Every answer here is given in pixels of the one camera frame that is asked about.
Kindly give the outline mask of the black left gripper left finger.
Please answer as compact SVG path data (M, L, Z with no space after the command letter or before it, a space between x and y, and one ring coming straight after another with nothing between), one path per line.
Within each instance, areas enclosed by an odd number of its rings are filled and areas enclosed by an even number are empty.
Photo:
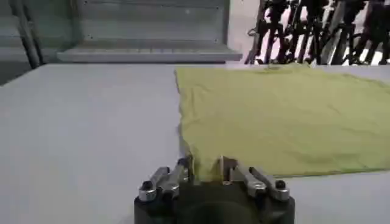
M140 201L153 201L159 192L170 194L172 198L179 195L181 183L187 183L192 176L192 157L180 158L175 167L159 167L153 175L138 189L138 199Z

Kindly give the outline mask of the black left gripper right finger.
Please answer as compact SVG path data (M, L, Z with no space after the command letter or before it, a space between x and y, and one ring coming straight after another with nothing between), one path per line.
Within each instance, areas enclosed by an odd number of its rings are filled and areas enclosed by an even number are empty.
M219 166L223 184L243 183L249 196L255 198L260 194L268 194L277 201L289 199L289 188L283 180L277 180L271 175L254 167L241 165L238 160L221 156Z

